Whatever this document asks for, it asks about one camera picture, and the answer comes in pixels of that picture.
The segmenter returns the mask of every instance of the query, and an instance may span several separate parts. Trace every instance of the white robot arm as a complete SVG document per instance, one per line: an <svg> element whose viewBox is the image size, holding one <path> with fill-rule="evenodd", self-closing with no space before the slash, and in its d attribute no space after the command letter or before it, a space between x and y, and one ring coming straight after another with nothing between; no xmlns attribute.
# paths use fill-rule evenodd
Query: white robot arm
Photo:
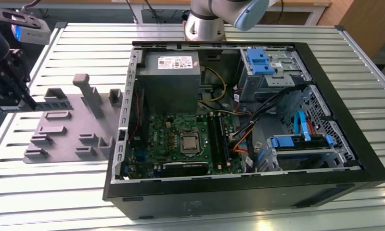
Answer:
<svg viewBox="0 0 385 231"><path fill-rule="evenodd" d="M249 30L260 21L267 8L279 0L192 0L192 13L185 24L191 41L224 39L224 21L239 30Z"/></svg>

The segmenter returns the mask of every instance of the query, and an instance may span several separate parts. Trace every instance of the green circuit board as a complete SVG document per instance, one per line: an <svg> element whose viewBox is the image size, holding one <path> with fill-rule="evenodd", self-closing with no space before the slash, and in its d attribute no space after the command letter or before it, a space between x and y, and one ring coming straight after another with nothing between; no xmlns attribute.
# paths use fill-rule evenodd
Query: green circuit board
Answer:
<svg viewBox="0 0 385 231"><path fill-rule="evenodd" d="M233 132L233 123L231 115L223 117L225 133ZM199 153L184 154L181 149L181 137L184 134L197 134ZM149 118L147 162L165 163L171 161L180 162L208 162L209 174L241 173L240 158L231 159L231 166L223 169L212 165L211 141L208 132L207 115L171 115ZM149 178L151 173L145 169L143 178Z"/></svg>

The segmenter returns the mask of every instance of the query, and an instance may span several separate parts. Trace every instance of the cpu socket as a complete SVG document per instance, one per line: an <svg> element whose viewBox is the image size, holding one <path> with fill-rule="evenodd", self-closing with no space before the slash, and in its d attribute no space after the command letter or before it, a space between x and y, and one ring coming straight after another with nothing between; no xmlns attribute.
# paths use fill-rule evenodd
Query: cpu socket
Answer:
<svg viewBox="0 0 385 231"><path fill-rule="evenodd" d="M187 157L193 157L200 153L200 136L197 132L180 133L181 153Z"/></svg>

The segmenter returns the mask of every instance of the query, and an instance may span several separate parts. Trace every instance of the slotted metal table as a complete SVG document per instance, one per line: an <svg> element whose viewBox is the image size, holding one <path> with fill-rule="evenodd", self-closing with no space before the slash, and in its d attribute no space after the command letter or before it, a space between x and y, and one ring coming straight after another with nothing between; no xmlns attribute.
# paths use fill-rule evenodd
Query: slotted metal table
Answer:
<svg viewBox="0 0 385 231"><path fill-rule="evenodd" d="M229 41L309 44L385 166L385 76L348 33L332 26L257 26L248 32L227 26L225 30ZM68 24L57 28L32 70L35 98L43 98L47 88L79 93L72 85L76 73L91 75L99 92L123 89L135 40L183 40L183 26ZM0 230L385 230L385 184L315 208L132 221L101 200L107 161L23 162L40 116L9 114L0 128Z"/></svg>

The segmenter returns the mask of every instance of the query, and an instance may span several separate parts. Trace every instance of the motherboard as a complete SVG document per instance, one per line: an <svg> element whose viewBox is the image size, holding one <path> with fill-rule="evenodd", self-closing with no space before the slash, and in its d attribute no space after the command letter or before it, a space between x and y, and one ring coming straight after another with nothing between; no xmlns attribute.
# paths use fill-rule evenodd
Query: motherboard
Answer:
<svg viewBox="0 0 385 231"><path fill-rule="evenodd" d="M153 115L148 147L133 150L131 167L141 179L241 173L227 142L233 131L231 115Z"/></svg>

